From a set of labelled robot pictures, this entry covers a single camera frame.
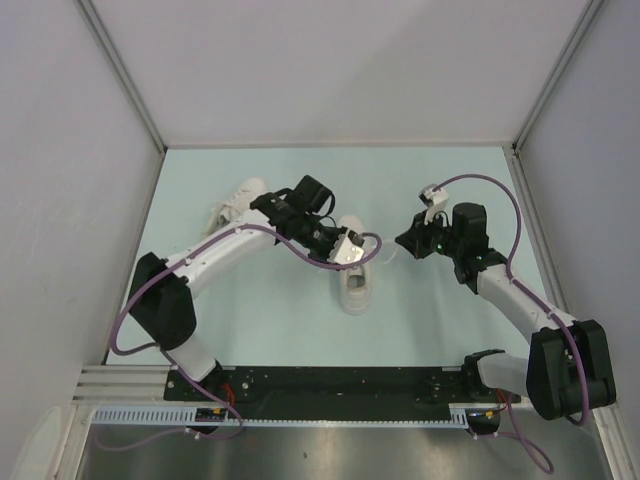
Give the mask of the white sneaker with laces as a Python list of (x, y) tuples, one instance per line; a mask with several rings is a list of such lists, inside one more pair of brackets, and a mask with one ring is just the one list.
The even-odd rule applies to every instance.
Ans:
[[(338, 221), (339, 226), (346, 226), (357, 233), (364, 233), (365, 227), (361, 220), (355, 215), (342, 216)], [(364, 250), (365, 255), (373, 252), (377, 246), (377, 241), (372, 237), (365, 237)], [(343, 270), (339, 272), (339, 298), (341, 308), (350, 315), (363, 314), (370, 306), (372, 297), (372, 265), (374, 263), (380, 265), (389, 264), (394, 260), (398, 253), (399, 247), (393, 243), (392, 239), (382, 241), (380, 253), (388, 253), (387, 259), (381, 260), (380, 255), (376, 256), (374, 261), (364, 265)]]

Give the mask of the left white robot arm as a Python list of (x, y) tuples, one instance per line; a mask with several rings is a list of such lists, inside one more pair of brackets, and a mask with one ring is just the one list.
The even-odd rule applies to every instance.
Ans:
[(309, 175), (278, 191), (254, 180), (222, 204), (199, 243), (169, 256), (149, 252), (137, 261), (120, 316), (136, 321), (186, 376), (191, 393), (202, 400), (214, 397), (221, 387), (219, 362), (198, 337), (195, 299), (236, 263), (279, 244), (327, 269), (359, 261), (359, 234), (323, 222), (321, 209), (334, 206), (333, 192)]

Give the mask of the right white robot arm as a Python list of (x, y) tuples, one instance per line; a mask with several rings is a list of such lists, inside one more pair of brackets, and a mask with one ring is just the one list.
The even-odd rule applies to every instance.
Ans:
[(458, 283), (497, 308), (529, 346), (525, 358), (500, 349), (467, 356), (461, 388), (469, 399), (484, 401), (500, 389), (527, 398), (546, 420), (616, 401), (604, 328), (595, 320), (577, 320), (508, 273), (506, 257), (489, 245), (483, 206), (455, 205), (450, 223), (420, 212), (395, 242), (416, 259), (451, 259)]

